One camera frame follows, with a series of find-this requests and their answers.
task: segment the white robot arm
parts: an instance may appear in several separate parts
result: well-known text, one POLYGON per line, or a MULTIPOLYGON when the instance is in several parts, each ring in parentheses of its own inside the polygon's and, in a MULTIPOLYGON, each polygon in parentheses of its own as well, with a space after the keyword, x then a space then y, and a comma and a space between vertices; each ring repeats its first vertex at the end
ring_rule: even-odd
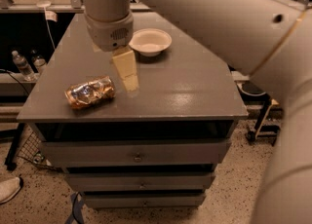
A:
MULTIPOLYGON (((229 65, 250 75, 256 85, 284 107, 283 129, 262 182, 252 223, 310 223, 311 12, 292 0, 140 1, 229 65)), ((129 0, 85 0, 85 3, 88 28, 100 47, 113 50, 130 41, 129 0), (98 22, 116 26, 113 31, 121 32, 119 39, 101 39, 99 36, 114 35, 98 32, 102 29, 98 22)))

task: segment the gray tabletop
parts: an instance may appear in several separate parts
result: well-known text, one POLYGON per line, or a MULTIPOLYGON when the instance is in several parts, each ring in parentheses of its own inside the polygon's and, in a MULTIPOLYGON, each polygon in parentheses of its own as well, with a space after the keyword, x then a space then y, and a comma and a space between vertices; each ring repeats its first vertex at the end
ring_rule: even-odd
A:
POLYGON ((135 30, 159 28, 172 45, 157 57, 136 54, 139 89, 127 92, 111 53, 94 49, 83 15, 76 15, 18 120, 29 123, 227 120, 247 116, 227 65, 156 13, 134 13, 135 30), (116 97, 83 110, 70 108, 64 91, 109 75, 116 97))

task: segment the brown foil bag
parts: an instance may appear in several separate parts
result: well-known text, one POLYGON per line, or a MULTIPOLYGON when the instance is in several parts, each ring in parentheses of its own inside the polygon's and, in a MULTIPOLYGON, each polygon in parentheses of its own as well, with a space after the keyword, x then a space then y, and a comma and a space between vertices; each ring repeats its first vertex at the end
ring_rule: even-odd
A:
POLYGON ((65 95, 71 108, 82 109, 115 97, 115 87, 109 76, 97 77, 69 87, 65 95))

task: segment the clear plastic bottle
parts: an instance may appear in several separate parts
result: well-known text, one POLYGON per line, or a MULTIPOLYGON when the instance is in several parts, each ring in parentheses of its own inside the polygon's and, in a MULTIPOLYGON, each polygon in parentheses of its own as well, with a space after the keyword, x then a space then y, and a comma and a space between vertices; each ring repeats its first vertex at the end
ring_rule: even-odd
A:
POLYGON ((33 72, 27 59, 24 56, 20 55, 18 51, 12 51, 12 56, 13 56, 13 63, 17 66, 23 78, 26 81, 35 80, 36 79, 35 73, 33 72))
POLYGON ((30 53, 32 54, 32 63, 36 67, 39 74, 41 74, 47 66, 46 60, 43 58, 43 56, 38 55, 37 50, 31 50, 30 53))

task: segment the floor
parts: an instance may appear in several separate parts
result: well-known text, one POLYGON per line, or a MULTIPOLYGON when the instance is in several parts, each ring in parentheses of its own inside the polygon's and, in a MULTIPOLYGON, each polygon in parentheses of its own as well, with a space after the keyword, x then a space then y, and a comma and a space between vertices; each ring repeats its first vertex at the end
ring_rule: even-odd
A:
MULTIPOLYGON (((240 121, 232 135, 232 145, 222 164, 218 165, 212 187, 206 191, 204 203, 197 208, 122 208, 90 209, 82 206, 83 223, 249 223, 261 176, 273 151, 271 140, 263 139, 250 145, 245 138, 248 126, 254 125, 256 111, 240 121)), ((275 124, 277 116, 269 116, 275 124)), ((2 130, 15 124, 1 124, 2 130)), ((26 127, 22 142, 31 135, 26 127)), ((0 160, 4 161, 11 143, 0 141, 0 160)), ((71 215, 73 192, 63 180, 61 172, 36 168, 17 158, 17 168, 9 172, 0 166, 0 180, 21 176, 24 187, 9 202, 0 205, 0 223, 76 223, 71 215)))

